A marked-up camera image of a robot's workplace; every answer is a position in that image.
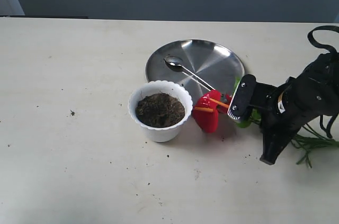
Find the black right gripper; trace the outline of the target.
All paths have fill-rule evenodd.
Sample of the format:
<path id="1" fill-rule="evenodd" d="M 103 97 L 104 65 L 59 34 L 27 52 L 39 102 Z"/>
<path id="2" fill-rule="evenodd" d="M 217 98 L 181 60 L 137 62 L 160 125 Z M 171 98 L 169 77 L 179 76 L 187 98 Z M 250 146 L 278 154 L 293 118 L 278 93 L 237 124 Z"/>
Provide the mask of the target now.
<path id="1" fill-rule="evenodd" d="M 258 110 L 260 161 L 274 165 L 302 126 L 321 115 L 338 114 L 338 54 L 320 54 L 298 77 L 279 87 L 259 83 Z"/>

